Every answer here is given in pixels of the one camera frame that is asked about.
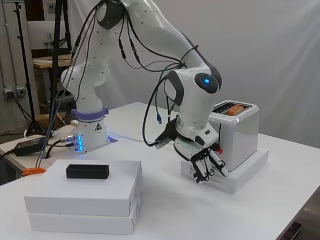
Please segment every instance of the white backdrop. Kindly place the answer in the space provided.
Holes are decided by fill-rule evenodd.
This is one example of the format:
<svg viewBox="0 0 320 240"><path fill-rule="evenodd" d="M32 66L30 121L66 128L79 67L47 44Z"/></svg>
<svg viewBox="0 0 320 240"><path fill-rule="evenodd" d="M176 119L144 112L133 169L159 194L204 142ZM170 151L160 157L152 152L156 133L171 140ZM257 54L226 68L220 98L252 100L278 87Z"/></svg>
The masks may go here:
<svg viewBox="0 0 320 240"><path fill-rule="evenodd" d="M95 2L69 1L73 40ZM260 132L320 147L319 0L156 2L222 74L219 100L257 104ZM147 102L158 76L131 70L116 53L113 77L98 89L104 105Z"/></svg>

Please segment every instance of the cable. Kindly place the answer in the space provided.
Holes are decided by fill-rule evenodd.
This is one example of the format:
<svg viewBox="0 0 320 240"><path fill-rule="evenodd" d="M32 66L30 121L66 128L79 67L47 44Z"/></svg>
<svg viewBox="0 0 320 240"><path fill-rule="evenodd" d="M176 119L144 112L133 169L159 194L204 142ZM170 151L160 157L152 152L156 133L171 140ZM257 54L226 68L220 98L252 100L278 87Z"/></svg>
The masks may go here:
<svg viewBox="0 0 320 240"><path fill-rule="evenodd" d="M77 103L78 100L79 100L81 84L82 84L82 81L83 81L83 78L84 78L84 75L85 75L86 69L87 69L88 58L89 58L89 51L90 51L91 37L92 37L93 30L94 30L94 26L95 26L95 24L96 24L95 15L92 17L92 20L91 20L91 22L90 22L90 24L89 24L89 27L91 26L92 22L93 22L93 26L92 26L92 29L91 29L91 32L90 32L90 36L89 36L89 39L88 39L86 61L85 61L85 64L84 64L84 69L83 69L82 76L81 76L81 79L80 79L80 83L79 83L79 86L78 86L78 94L77 94L77 98L76 98L76 100L75 100L76 103Z"/></svg>
<svg viewBox="0 0 320 240"><path fill-rule="evenodd" d="M57 144L59 144L59 143L61 143L61 139L55 141L53 144L50 145L50 148L48 149L47 154L46 154L46 159L48 159L50 157L50 153L54 147L71 147L74 145L73 143L69 143L69 144L66 144L65 146L57 146Z"/></svg>
<svg viewBox="0 0 320 240"><path fill-rule="evenodd" d="M49 148L49 150L47 151L47 154L46 154L46 159L50 157L50 152L51 150L58 144L58 143L61 143L61 140L59 139L58 141L55 141Z"/></svg>
<svg viewBox="0 0 320 240"><path fill-rule="evenodd" d="M162 70L162 73L159 77L159 81L162 79L163 77L163 74L165 71L168 71L169 67L173 66L173 65L176 65L174 69L176 69L179 65L179 63L171 63L169 64L167 67L165 67L163 70ZM154 104L155 104L155 107L156 107L156 112L157 112L157 121L159 124L162 123L162 119L161 119L161 116L159 114L159 109L158 109L158 90L156 91L156 94L155 94L155 99L154 99Z"/></svg>
<svg viewBox="0 0 320 240"><path fill-rule="evenodd" d="M148 105L147 105L147 109L146 109L146 112L144 114L144 118L143 118L143 123L142 123L142 137L143 137L143 141L144 143L149 146L149 147L153 147L154 145L156 145L157 143L156 142L153 142L153 143L148 143L147 139L146 139L146 133L145 133L145 130L146 130L146 122L147 122L147 117L148 117L148 113L149 113L149 109L150 109L150 106L151 106L151 103L152 103L152 100L156 94L156 91L158 90L159 86L161 85L161 83L164 82L166 78L162 78L156 85L156 87L154 88L152 94L151 94L151 97L149 99L149 102L148 102Z"/></svg>
<svg viewBox="0 0 320 240"><path fill-rule="evenodd" d="M12 150L10 150L10 151L8 151L8 152L5 152L4 154L0 155L0 160L1 160L2 158L4 158L5 156L13 153L13 152L14 152L14 149L12 149Z"/></svg>
<svg viewBox="0 0 320 240"><path fill-rule="evenodd" d="M132 69L135 69L135 70L143 69L143 67L133 67L126 59L124 59L124 61ZM145 65L145 67L149 67L149 66L151 66L152 64L155 64L155 63L174 63L174 62L172 62L172 61L153 61L153 62Z"/></svg>
<svg viewBox="0 0 320 240"><path fill-rule="evenodd" d="M133 28L133 25L132 25L132 22L131 22L130 15L129 15L129 13L128 13L128 11L127 11L126 8L125 8L125 11L126 11L126 16L127 16L127 30L128 30L128 37L129 37L131 49L132 49L132 51L133 51L133 54L134 54L137 62L138 62L139 65L141 66L141 68L145 69L145 70L148 71L148 72L162 72L162 71L163 71L163 70L152 70L152 69L148 69L148 68L146 68L146 66L144 66L144 65L141 63L140 58L139 58L139 54L138 54L138 52L137 52L137 50L136 50L136 47L135 47L135 45L134 45L134 42L133 42L133 40L132 40L132 38L131 38L129 26L130 26L131 31L133 32L135 38L138 40L138 42L141 44L141 46L143 46L143 47L144 47L145 49L147 49L149 52L151 52L151 53L153 53L153 54L155 54L155 55L157 55L157 56L160 56L160 57L164 57L164 58L168 58L168 59L174 60L174 61L178 62L179 64L181 64L182 66L184 65L184 63L183 63L182 61L180 61L179 59L177 59L177 58L173 58L173 57L170 57L170 56L167 56L167 55L159 54L159 53L151 50L150 48L146 47L146 46L141 42L141 40L139 39L137 33L135 32L135 30L134 30L134 28Z"/></svg>
<svg viewBox="0 0 320 240"><path fill-rule="evenodd" d="M23 133L4 133L0 134L0 137L6 137L6 136L22 136Z"/></svg>
<svg viewBox="0 0 320 240"><path fill-rule="evenodd" d="M221 123L220 123L220 125L219 125L219 139L218 139L218 144L219 144L219 146L221 146L221 145L220 145L220 140L221 140L221 127L222 127L222 125L221 125Z"/></svg>
<svg viewBox="0 0 320 240"><path fill-rule="evenodd" d="M63 123L63 125L67 126L67 124L64 122L63 118L60 116L59 113L57 113L57 117L59 118L60 122Z"/></svg>
<svg viewBox="0 0 320 240"><path fill-rule="evenodd" d="M143 46L146 50L148 50L149 52L151 52L151 53L153 53L153 54L155 54L155 55L157 55L157 56L160 56L160 57L163 57L163 58L168 58L168 59L174 60L174 61L176 61L176 62L182 63L182 62L181 62L179 59L177 59L177 58L174 58L174 57L170 57L170 56L167 56L167 55L164 55L164 54L157 53L157 52L153 51L152 49L146 47L146 46L141 42L141 40L139 39L136 31L134 30L133 24L132 24L132 21L131 21L131 18L130 18L130 14L129 14L128 10L125 8L125 6L124 6L124 9L125 9L125 11L126 11L127 21L128 21L129 24L130 24L131 30L132 30L135 38L136 38L136 39L138 40L138 42L141 44L141 46Z"/></svg>
<svg viewBox="0 0 320 240"><path fill-rule="evenodd" d="M181 58L181 61L183 61L183 59L192 51L192 50L197 50L199 47L199 45L194 46L193 48L189 49L189 51L187 51L183 57Z"/></svg>
<svg viewBox="0 0 320 240"><path fill-rule="evenodd" d="M169 64L165 69L162 70L162 74L160 75L160 78L159 78L159 81L156 85L156 87L154 88L152 94L151 94L151 97L149 99L149 102L148 102L148 105L147 105L147 109L146 109L146 112L144 114L144 118L143 118L143 123L142 123L142 137L143 137L143 141L144 143L149 146L149 147L153 147L154 145L156 145L157 143L156 142L153 142L153 143L149 143L146 139L146 133L145 133L145 130L146 130L146 122L147 122L147 118L148 118L148 113L149 113L149 109L150 109L150 106L151 106L151 103L153 101L153 98L155 97L155 95L157 94L157 91L160 87L160 85L166 80L166 77L162 77L164 72L167 70L168 67L170 67L171 64Z"/></svg>
<svg viewBox="0 0 320 240"><path fill-rule="evenodd" d="M85 32L84 39L83 39L82 42L81 42L81 45L80 45L80 48L79 48L79 50L78 50L78 52L77 52L77 54L76 54L75 60L72 61L72 60L73 60L73 56L71 57L71 62L73 62L72 67L69 67L69 68L67 69L67 72L66 72L66 74L65 74L65 76L64 76L64 79L61 81L62 84L66 81L66 78L67 78L67 76L68 76L68 73L69 73L69 71L70 71L70 69L71 69L71 74L69 75L68 82L67 82L67 84L66 84L66 86L65 86L65 89L64 89L64 91L63 91L63 95L65 94L65 92L67 91L67 88L68 88L68 86L69 86L69 83L70 83L70 80L71 80L71 77L72 77L73 70L74 70L75 65L76 65L76 63L77 63L77 60L78 60L78 58L79 58L80 51L81 51L81 49L82 49L82 46L83 46L83 44L84 44L85 37L87 36L88 32L89 32L89 28L87 28L87 30L86 30L86 32ZM59 93L57 93L54 101L57 101L58 97L59 97ZM59 105L57 106L57 108L56 108L56 113L58 112L58 110L59 110L59 108L60 108L60 105L61 105L61 103L59 103ZM40 164L41 164L41 161L42 161L42 159L43 159L43 157L44 157L45 147L47 146L49 137L50 137L50 135L52 134L51 131L52 131L52 128L53 128L53 124L54 124L54 122L55 122L56 114L54 114L54 113L52 112L52 113L51 113L51 116L52 116L52 119L50 119L50 122L49 122L49 126L48 126L48 131L47 131L47 134L46 134L46 138L45 138L44 144L43 144L43 146L42 146L42 149L41 149L41 151L40 151L40 154L39 154L39 156L38 156L38 159L37 159L37 161L36 161L36 166L35 166L36 168L37 168L37 166L40 166Z"/></svg>
<svg viewBox="0 0 320 240"><path fill-rule="evenodd" d="M79 46L80 41L81 41L81 35L82 35L82 33L83 33L86 25L87 25L87 22L89 21L90 16L91 16L92 13L93 13L94 11L96 11L96 10L98 9L98 7L99 7L100 5L102 5L103 3L104 3L104 0L101 0L98 4L96 4L96 5L91 9L91 11L89 12L88 16L86 17L86 19L85 19L85 21L84 21L84 23L83 23L83 25L82 25L82 27L81 27L80 33L79 33L79 35L78 35L78 37L77 37L77 40L76 40L76 42L75 42L75 44L74 44L74 48L73 48L73 50L72 50L71 58L73 58L74 55L75 55L76 52L77 52L78 46Z"/></svg>

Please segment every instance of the orange object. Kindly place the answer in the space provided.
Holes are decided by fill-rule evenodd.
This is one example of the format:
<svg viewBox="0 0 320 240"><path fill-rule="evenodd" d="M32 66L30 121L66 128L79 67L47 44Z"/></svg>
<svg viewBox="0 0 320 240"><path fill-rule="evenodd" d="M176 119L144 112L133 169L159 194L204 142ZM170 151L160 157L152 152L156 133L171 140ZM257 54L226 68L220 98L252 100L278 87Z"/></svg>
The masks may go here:
<svg viewBox="0 0 320 240"><path fill-rule="evenodd" d="M35 175L35 174L43 174L46 171L47 170L45 170L44 168L26 168L25 170L23 170L22 176L26 177L26 176Z"/></svg>
<svg viewBox="0 0 320 240"><path fill-rule="evenodd" d="M238 104L230 108L230 110L228 111L228 115L237 116L239 113L243 112L243 110L244 110L244 106Z"/></svg>

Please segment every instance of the black device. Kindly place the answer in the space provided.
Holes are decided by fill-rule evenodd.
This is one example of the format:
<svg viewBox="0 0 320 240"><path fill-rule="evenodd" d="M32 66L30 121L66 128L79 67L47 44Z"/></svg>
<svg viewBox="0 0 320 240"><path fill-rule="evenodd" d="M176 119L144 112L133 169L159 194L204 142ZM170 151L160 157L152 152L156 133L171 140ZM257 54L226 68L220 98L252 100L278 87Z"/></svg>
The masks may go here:
<svg viewBox="0 0 320 240"><path fill-rule="evenodd" d="M70 164L66 173L67 178L107 179L109 177L109 165Z"/></svg>
<svg viewBox="0 0 320 240"><path fill-rule="evenodd" d="M25 142L18 143L13 149L13 153L18 156L26 156L32 153L40 152L45 138L37 138Z"/></svg>

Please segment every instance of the white table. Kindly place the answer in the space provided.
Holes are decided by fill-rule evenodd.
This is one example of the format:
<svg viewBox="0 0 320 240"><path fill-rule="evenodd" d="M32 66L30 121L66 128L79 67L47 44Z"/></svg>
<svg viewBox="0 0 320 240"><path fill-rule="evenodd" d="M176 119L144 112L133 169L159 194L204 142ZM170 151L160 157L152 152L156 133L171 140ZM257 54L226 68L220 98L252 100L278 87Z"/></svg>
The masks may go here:
<svg viewBox="0 0 320 240"><path fill-rule="evenodd" d="M144 110L144 104L135 103L112 111L106 119L109 130L139 138ZM154 122L150 118L147 136L163 127ZM259 136L259 146L270 150L269 163L229 195L181 177L181 159L170 146L156 150L121 139L80 158L142 161L145 201L134 235L31 232L23 200L32 188L28 179L39 178L31 176L0 187L0 239L276 239L320 185L320 149L265 135Z"/></svg>

